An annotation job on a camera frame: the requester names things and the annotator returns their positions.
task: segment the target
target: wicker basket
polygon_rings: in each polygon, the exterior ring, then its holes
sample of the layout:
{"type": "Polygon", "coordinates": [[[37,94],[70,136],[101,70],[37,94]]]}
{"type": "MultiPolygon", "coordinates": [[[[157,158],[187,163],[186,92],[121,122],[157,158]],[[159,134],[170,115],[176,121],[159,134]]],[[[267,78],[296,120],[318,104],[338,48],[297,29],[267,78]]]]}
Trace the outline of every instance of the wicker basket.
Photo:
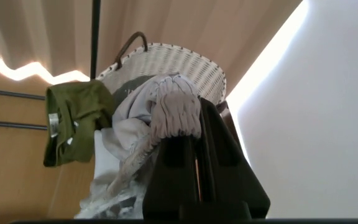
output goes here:
{"type": "Polygon", "coordinates": [[[222,69],[212,60],[170,44],[148,44],[141,32],[133,34],[116,57],[115,63],[96,79],[101,80],[113,94],[126,82],[142,76],[181,73],[192,80],[203,98],[217,105],[226,94],[226,77],[222,69]],[[142,37],[143,46],[122,58],[137,37],[142,37]]]}

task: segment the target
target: sunlight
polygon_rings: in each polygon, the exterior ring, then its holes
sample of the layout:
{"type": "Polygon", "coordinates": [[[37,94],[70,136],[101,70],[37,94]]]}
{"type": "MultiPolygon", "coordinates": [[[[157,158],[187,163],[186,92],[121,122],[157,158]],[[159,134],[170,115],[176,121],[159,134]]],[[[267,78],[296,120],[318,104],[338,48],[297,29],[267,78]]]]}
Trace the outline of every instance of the sunlight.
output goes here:
{"type": "Polygon", "coordinates": [[[32,62],[28,65],[25,65],[21,68],[18,68],[16,70],[10,69],[4,61],[0,58],[0,73],[4,76],[15,80],[20,81],[25,78],[31,77],[33,75],[38,75],[43,80],[45,80],[47,83],[56,85],[60,83],[65,82],[71,82],[71,81],[80,81],[80,82],[87,82],[90,80],[88,76],[86,76],[84,73],[74,70],[71,72],[63,73],[61,75],[53,77],[48,70],[46,70],[40,63],[38,62],[32,62]]]}
{"type": "Polygon", "coordinates": [[[242,151],[249,164],[251,163],[246,151],[238,121],[239,109],[278,64],[296,32],[304,22],[308,13],[308,8],[309,2],[307,0],[300,3],[300,5],[293,11],[287,21],[285,21],[284,25],[281,26],[278,32],[274,35],[273,39],[267,44],[266,48],[264,48],[250,69],[226,98],[236,131],[238,133],[242,151]]]}

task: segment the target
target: brown floor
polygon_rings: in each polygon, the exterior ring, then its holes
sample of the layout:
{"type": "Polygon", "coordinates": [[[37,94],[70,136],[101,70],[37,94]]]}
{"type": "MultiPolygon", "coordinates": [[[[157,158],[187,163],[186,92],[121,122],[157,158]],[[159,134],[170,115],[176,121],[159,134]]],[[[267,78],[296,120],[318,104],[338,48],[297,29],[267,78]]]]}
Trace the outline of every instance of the brown floor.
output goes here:
{"type": "MultiPolygon", "coordinates": [[[[46,86],[37,77],[15,82],[0,76],[0,90],[44,95],[46,86]]],[[[44,103],[0,96],[0,121],[45,125],[44,103]]],[[[0,223],[72,218],[89,193],[94,162],[45,168],[46,136],[45,131],[0,128],[0,223]]]]}

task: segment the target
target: brown handle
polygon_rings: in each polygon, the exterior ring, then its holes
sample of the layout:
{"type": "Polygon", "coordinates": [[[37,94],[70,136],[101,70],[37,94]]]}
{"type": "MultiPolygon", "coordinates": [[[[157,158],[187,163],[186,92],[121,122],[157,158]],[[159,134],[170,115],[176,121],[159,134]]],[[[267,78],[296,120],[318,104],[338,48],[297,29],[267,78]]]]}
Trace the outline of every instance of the brown handle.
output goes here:
{"type": "Polygon", "coordinates": [[[128,50],[129,46],[131,46],[131,44],[134,42],[134,40],[138,37],[142,37],[144,51],[145,52],[147,51],[147,40],[146,40],[146,36],[144,35],[144,33],[138,31],[138,32],[132,34],[131,37],[127,40],[127,42],[124,44],[122,49],[118,52],[118,55],[117,55],[116,59],[114,60],[114,63],[117,63],[116,70],[119,70],[120,68],[122,68],[122,62],[121,62],[122,56],[128,50]]]}

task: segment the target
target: black metal rod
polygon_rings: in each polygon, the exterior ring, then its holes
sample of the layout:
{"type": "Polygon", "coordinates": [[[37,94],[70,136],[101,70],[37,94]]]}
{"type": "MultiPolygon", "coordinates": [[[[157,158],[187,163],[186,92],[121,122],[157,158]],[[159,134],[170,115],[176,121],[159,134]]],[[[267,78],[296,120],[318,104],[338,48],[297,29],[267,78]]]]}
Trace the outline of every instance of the black metal rod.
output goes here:
{"type": "Polygon", "coordinates": [[[26,94],[26,93],[15,93],[15,92],[2,91],[2,90],[0,90],[0,95],[13,96],[13,97],[19,97],[19,98],[27,98],[27,99],[32,99],[32,100],[45,100],[44,96],[31,95],[31,94],[26,94]]]}
{"type": "Polygon", "coordinates": [[[92,36],[91,36],[91,79],[96,78],[96,64],[98,60],[100,0],[92,3],[92,36]]]}
{"type": "Polygon", "coordinates": [[[42,126],[42,125],[13,123],[13,122],[7,122],[7,121],[0,121],[0,127],[34,129],[34,130],[47,130],[47,127],[42,126]]]}

